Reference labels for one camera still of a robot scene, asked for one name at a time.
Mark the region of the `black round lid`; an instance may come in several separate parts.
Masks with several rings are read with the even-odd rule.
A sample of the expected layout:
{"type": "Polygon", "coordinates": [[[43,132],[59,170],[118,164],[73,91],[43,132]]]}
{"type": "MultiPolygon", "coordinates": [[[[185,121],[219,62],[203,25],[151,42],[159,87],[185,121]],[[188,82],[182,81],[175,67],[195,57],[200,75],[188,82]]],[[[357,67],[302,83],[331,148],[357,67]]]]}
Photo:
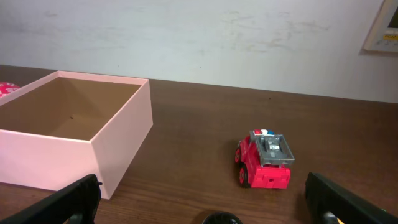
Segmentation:
{"type": "Polygon", "coordinates": [[[218,211],[209,214],[202,224],[243,224],[243,222],[232,213],[218,211]]]}

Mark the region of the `red lettered ball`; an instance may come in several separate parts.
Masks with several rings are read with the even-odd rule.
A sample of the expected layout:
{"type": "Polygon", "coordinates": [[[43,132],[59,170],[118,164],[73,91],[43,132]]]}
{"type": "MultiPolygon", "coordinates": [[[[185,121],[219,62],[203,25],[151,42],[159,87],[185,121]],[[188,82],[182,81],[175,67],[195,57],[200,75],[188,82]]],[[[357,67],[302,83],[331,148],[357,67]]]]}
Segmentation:
{"type": "Polygon", "coordinates": [[[0,97],[4,97],[10,93],[12,93],[13,91],[16,91],[20,88],[20,86],[13,84],[13,83],[9,83],[9,82],[1,82],[0,83],[0,97]]]}

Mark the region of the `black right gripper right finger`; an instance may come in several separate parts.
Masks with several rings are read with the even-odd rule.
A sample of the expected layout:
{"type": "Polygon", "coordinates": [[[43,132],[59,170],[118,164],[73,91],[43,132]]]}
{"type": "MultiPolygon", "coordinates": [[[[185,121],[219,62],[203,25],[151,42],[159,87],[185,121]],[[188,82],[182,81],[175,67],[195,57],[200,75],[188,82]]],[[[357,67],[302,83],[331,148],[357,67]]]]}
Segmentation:
{"type": "Polygon", "coordinates": [[[312,223],[397,223],[397,217],[318,173],[308,174],[304,194],[312,223]]]}

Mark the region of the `red toy fire truck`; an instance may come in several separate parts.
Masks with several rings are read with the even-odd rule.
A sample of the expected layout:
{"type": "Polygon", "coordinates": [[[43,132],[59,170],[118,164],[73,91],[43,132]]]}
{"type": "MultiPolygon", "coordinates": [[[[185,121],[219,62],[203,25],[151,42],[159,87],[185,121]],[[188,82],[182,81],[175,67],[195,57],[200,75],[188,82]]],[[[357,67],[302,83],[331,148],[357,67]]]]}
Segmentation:
{"type": "Polygon", "coordinates": [[[244,188],[286,189],[295,160],[285,137],[269,129],[254,129],[238,143],[234,161],[244,188]]]}

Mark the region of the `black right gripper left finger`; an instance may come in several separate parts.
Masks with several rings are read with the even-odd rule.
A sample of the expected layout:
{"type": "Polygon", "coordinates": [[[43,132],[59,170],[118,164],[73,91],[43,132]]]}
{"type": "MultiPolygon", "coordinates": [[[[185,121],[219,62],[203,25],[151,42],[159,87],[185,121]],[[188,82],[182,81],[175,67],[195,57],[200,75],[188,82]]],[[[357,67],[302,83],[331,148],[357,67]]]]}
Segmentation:
{"type": "Polygon", "coordinates": [[[1,220],[1,223],[81,223],[94,224],[101,200],[102,183],[89,174],[41,201],[1,220]]]}

